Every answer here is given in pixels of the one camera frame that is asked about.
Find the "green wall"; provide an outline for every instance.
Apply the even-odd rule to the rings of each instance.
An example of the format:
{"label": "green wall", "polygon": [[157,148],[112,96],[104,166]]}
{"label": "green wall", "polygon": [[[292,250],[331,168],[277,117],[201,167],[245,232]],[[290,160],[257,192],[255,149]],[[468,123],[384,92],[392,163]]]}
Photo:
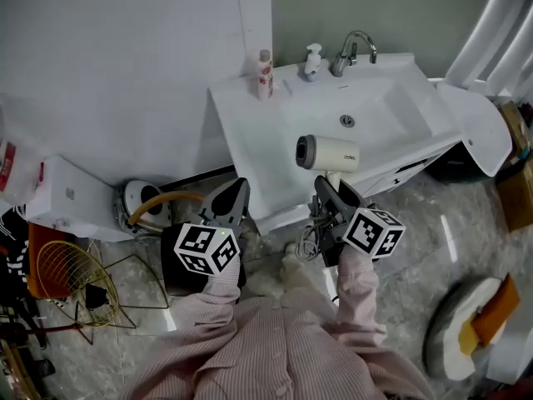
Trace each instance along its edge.
{"label": "green wall", "polygon": [[[412,52],[426,76],[443,77],[488,0],[272,0],[276,66],[305,61],[320,43],[333,58],[345,36],[363,30],[379,53]],[[367,53],[359,42],[359,53]]]}

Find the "person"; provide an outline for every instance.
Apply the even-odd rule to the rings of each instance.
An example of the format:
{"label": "person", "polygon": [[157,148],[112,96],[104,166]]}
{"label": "person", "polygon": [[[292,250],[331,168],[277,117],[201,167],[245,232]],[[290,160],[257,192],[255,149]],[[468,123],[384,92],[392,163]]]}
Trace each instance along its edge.
{"label": "person", "polygon": [[345,245],[339,306],[309,288],[235,304],[238,259],[180,301],[194,325],[154,342],[123,399],[433,399],[409,361],[384,348],[370,258]]}

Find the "gold wire chair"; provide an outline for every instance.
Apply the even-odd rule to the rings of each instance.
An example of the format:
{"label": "gold wire chair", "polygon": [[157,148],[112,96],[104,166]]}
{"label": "gold wire chair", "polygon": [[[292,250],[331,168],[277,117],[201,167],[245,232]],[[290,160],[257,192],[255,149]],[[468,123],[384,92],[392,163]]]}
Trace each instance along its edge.
{"label": "gold wire chair", "polygon": [[[117,290],[107,270],[129,258],[137,258],[153,275],[164,297],[165,306],[125,305],[118,301]],[[48,242],[41,248],[37,256],[37,278],[48,299],[64,315],[82,327],[114,326],[134,329],[137,328],[137,325],[124,312],[124,308],[169,308],[167,295],[157,275],[135,253],[104,267],[93,255],[75,244],[64,241]],[[70,301],[67,303],[56,301],[60,297],[69,297]],[[131,326],[112,324],[119,311],[131,323]],[[81,331],[79,332],[89,343],[92,343],[92,340],[89,340]]]}

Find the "black and white qr-like marker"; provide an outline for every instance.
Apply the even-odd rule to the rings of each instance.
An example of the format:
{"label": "black and white qr-like marker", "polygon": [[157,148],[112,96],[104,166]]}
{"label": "black and white qr-like marker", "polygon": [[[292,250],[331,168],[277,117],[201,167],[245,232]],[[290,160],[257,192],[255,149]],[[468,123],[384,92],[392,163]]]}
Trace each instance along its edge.
{"label": "black and white qr-like marker", "polygon": [[406,227],[389,212],[359,208],[343,240],[372,258],[392,255]]}
{"label": "black and white qr-like marker", "polygon": [[241,251],[229,228],[184,223],[174,252],[187,271],[217,275],[233,258],[238,259]]}

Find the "white sink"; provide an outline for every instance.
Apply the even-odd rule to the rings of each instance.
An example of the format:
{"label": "white sink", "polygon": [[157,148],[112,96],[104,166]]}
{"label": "white sink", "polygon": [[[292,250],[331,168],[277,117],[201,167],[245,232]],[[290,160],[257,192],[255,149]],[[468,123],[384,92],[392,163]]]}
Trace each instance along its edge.
{"label": "white sink", "polygon": [[[355,141],[361,149],[351,185],[412,163],[461,140],[450,110],[409,53],[364,55],[342,77],[323,61],[313,83],[297,65],[274,70],[276,90],[256,98],[256,79],[239,77],[211,87],[237,173],[248,179],[249,211],[262,231],[303,219],[320,174],[296,165],[296,140],[316,134]],[[348,115],[355,125],[345,127]]]}

